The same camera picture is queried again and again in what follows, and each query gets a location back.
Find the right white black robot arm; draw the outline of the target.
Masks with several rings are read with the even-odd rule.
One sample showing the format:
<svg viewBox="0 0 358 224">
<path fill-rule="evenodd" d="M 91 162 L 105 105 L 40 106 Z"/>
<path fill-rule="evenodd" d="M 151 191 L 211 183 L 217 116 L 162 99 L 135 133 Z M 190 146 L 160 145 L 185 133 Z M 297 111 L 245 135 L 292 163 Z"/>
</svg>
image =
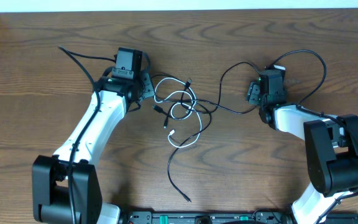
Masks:
<svg viewBox="0 0 358 224">
<path fill-rule="evenodd" d="M 322 223 L 344 199 L 358 196 L 358 116 L 327 115 L 287 103 L 281 75 L 260 75 L 246 101 L 263 123 L 305 142 L 310 183 L 283 223 Z"/>
</svg>

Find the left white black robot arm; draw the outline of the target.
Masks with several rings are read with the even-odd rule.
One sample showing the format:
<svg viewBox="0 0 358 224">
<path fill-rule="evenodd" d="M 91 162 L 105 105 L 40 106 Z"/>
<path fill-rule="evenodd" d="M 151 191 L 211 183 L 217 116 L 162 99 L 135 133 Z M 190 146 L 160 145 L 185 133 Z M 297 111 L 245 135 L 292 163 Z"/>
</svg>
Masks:
<svg viewBox="0 0 358 224">
<path fill-rule="evenodd" d="M 124 223 L 117 205 L 104 203 L 96 168 L 105 145 L 129 103 L 154 96 L 149 73 L 133 80 L 103 76 L 86 113 L 52 156 L 32 165 L 33 216 L 43 223 Z"/>
</svg>

